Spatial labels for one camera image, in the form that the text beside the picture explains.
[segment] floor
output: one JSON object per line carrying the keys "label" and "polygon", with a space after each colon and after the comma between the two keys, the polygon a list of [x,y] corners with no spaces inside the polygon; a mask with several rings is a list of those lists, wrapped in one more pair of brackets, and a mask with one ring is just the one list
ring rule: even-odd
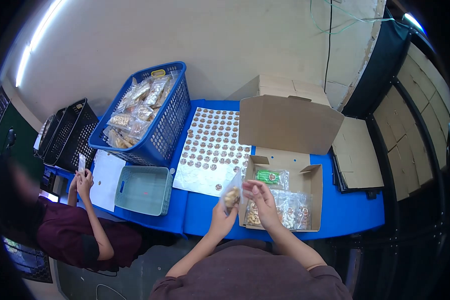
{"label": "floor", "polygon": [[[66,203],[67,194],[64,189],[60,193],[60,202]],[[188,240],[181,238],[171,247],[153,246],[133,261],[129,268],[120,269],[116,277],[108,277],[57,261],[61,290],[69,300],[123,300],[105,286],[98,287],[98,297],[96,297],[97,285],[104,284],[122,294],[126,299],[148,299],[156,280],[164,277],[168,270],[192,250],[200,239],[201,237],[189,236]],[[324,239],[310,240],[306,243],[322,255],[325,262],[332,263],[333,250]]]}

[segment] table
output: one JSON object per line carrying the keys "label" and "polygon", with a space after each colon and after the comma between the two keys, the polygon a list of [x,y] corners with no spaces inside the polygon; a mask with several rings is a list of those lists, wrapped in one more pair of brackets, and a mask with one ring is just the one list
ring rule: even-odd
{"label": "table", "polygon": [[[171,160],[170,169],[176,169],[181,156],[181,149],[187,138],[187,130],[193,119],[197,107],[212,110],[239,111],[239,101],[191,101],[191,110],[185,121],[184,129],[178,140],[177,149]],[[314,240],[347,235],[379,227],[385,223],[383,195],[378,194],[377,199],[367,200],[365,192],[341,194],[332,184],[332,157],[327,155],[310,155],[311,164],[322,164],[323,169],[323,201],[321,213],[321,226],[318,232],[294,233],[301,240]],[[63,170],[56,170],[56,174],[68,179],[67,190],[70,187],[73,174]],[[184,233],[204,236],[210,226],[212,209],[218,201],[217,197],[189,192],[181,189],[172,189],[168,214],[164,216],[151,216],[132,212],[115,207],[114,212],[101,207],[95,208],[105,211],[119,219],[138,223],[145,227],[181,234]],[[269,234],[264,230],[246,229],[239,226],[238,218],[225,237],[227,239],[258,239],[271,241]]]}

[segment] maroon shirt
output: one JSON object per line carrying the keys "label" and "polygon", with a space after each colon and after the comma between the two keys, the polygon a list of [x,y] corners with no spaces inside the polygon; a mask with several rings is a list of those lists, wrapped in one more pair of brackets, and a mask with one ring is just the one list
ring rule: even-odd
{"label": "maroon shirt", "polygon": [[307,271],[297,260],[248,246],[225,248],[186,275],[159,279],[149,299],[352,299],[333,267]]}
{"label": "maroon shirt", "polygon": [[51,258],[94,271],[118,271],[118,267],[130,267],[137,258],[142,236],[129,226],[98,218],[113,247],[114,256],[106,261],[97,261],[98,244],[86,210],[55,203],[45,197],[39,197],[38,201],[45,205],[45,215],[38,227],[37,243]]}

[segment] green wire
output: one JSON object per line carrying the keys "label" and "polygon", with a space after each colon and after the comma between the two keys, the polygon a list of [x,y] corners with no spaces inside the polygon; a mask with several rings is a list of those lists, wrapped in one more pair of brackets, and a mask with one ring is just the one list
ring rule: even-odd
{"label": "green wire", "polygon": [[354,21],[353,23],[351,23],[350,25],[348,25],[348,26],[342,28],[342,30],[340,30],[339,32],[330,33],[330,32],[328,32],[328,31],[322,30],[320,27],[318,27],[317,23],[315,22],[315,18],[313,18],[313,14],[312,14],[312,0],[310,0],[310,17],[312,17],[313,24],[315,25],[315,27],[318,28],[319,31],[321,31],[321,32],[323,32],[323,33],[330,34],[330,35],[336,35],[336,34],[339,34],[339,33],[341,33],[342,31],[344,31],[345,29],[348,29],[349,27],[351,27],[352,25],[354,25],[356,22],[373,23],[373,22],[377,22],[377,21],[382,22],[382,21],[392,21],[392,20],[394,20],[393,18],[389,18],[389,19],[373,19],[373,20],[363,20],[363,19],[359,19],[359,18],[357,18],[356,16],[352,15],[351,13],[349,13],[348,11],[346,11],[346,10],[344,10],[344,9],[341,9],[340,7],[336,6],[335,4],[330,3],[330,2],[328,2],[327,0],[323,0],[323,1],[324,1],[325,3],[331,5],[331,6],[335,7],[335,8],[338,8],[338,9],[341,10],[342,12],[346,13],[347,15],[349,15],[349,16],[351,16],[352,18],[355,19],[355,21]]}

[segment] green snack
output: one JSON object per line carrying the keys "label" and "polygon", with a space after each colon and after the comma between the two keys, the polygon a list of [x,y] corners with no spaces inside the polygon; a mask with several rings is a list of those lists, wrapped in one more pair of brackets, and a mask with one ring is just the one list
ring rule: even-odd
{"label": "green snack", "polygon": [[255,179],[266,184],[277,184],[280,176],[279,173],[270,170],[258,170]]}

